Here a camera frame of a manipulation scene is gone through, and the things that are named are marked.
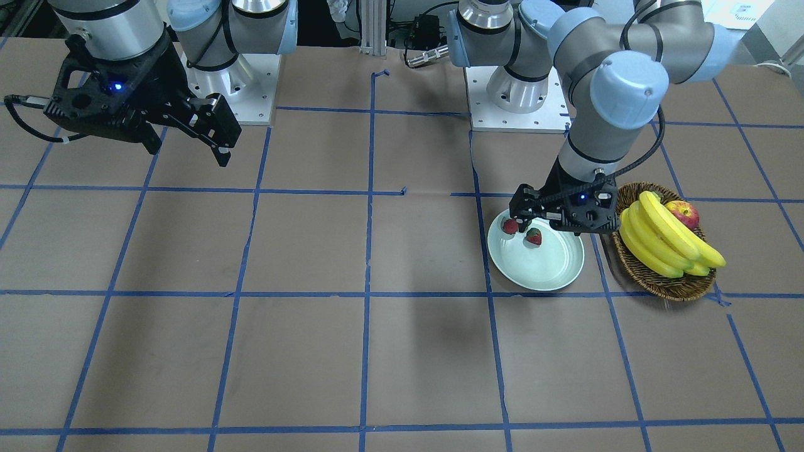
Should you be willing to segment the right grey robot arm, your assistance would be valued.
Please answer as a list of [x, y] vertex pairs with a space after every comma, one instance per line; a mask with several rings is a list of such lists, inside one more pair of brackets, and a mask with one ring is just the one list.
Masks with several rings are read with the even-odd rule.
[[155, 126], [210, 147], [219, 166], [242, 128], [232, 103], [256, 95], [245, 55], [284, 55], [298, 43], [296, 1], [51, 1], [68, 31], [43, 114], [66, 131], [158, 154]]

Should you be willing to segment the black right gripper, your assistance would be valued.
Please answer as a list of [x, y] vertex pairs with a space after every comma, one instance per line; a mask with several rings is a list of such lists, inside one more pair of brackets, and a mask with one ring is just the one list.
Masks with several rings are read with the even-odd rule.
[[66, 131], [137, 141], [155, 156], [163, 145], [153, 124], [175, 127], [207, 145], [221, 167], [232, 157], [242, 128], [223, 94], [198, 98], [168, 32], [143, 54], [104, 60], [83, 35], [69, 49], [43, 113]]

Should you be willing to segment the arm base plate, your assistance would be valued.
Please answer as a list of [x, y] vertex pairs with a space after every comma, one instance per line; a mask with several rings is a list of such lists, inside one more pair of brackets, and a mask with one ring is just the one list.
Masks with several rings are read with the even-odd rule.
[[570, 114], [554, 68], [548, 78], [523, 81], [503, 67], [464, 69], [471, 126], [475, 132], [563, 134]]
[[229, 68], [206, 72], [186, 68], [188, 86], [198, 97], [221, 94], [241, 125], [272, 123], [281, 55], [245, 54]]

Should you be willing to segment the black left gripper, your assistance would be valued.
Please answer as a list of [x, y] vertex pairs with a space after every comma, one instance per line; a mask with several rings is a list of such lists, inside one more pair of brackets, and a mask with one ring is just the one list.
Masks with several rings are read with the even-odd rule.
[[550, 227], [573, 234], [613, 234], [619, 229], [618, 187], [606, 174], [594, 175], [594, 185], [577, 180], [554, 163], [539, 191], [520, 184], [509, 202], [510, 217], [519, 227], [529, 227], [534, 218], [545, 218]]

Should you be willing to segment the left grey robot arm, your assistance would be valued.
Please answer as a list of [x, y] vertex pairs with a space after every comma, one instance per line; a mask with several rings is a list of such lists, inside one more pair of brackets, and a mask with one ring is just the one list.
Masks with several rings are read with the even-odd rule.
[[701, 2], [636, 1], [634, 8], [625, 24], [552, 1], [460, 1], [450, 12], [455, 66], [497, 66], [526, 83], [555, 70], [575, 109], [545, 185], [514, 192], [509, 217], [519, 232], [534, 218], [574, 234], [617, 231], [616, 180], [652, 157], [663, 136], [635, 162], [621, 167], [621, 160], [649, 121], [664, 121], [667, 89], [711, 80], [731, 60], [735, 35], [707, 22]]

